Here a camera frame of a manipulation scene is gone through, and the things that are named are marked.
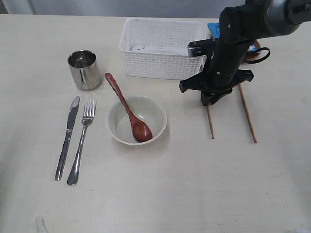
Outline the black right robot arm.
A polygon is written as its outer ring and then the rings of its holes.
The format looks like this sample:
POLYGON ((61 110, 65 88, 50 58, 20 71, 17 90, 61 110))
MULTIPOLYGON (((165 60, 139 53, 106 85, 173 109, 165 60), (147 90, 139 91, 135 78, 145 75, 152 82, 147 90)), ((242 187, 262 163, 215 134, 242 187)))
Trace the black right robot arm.
POLYGON ((180 82, 180 91, 216 96, 251 81, 252 71, 239 69, 249 47, 258 39, 292 34, 310 19, 309 0, 247 0, 241 6, 226 7, 219 16, 219 38, 189 43, 189 55, 204 55, 206 62, 201 72, 180 82))

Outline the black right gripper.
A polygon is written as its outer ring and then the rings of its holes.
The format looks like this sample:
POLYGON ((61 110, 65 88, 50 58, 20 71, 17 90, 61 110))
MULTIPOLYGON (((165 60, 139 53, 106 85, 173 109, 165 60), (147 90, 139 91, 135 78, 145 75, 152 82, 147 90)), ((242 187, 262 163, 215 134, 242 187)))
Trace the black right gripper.
POLYGON ((217 41, 213 54, 207 56, 201 74, 180 81, 181 93, 196 90, 201 91, 203 97, 224 97, 232 92, 233 87, 245 81, 251 82, 253 72, 239 69, 249 47, 250 41, 234 45, 217 41))

